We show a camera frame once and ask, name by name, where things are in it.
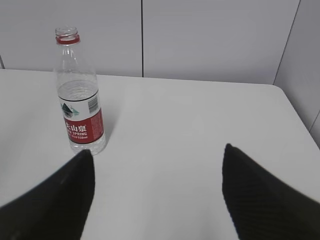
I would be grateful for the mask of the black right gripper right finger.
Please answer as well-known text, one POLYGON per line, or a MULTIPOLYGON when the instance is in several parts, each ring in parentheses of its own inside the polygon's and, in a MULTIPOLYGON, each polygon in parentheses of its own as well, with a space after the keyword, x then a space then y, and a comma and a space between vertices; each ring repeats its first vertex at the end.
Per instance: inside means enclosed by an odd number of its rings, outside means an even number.
POLYGON ((320 204, 227 144, 222 194, 240 240, 318 240, 320 204))

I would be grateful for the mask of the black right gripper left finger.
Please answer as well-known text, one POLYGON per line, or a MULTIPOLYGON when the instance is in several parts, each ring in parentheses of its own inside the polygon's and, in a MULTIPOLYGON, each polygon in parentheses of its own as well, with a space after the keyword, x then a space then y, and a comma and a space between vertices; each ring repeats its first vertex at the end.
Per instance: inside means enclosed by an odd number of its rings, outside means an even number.
POLYGON ((82 150, 39 185, 0 208, 2 240, 79 240, 95 194, 95 166, 82 150))

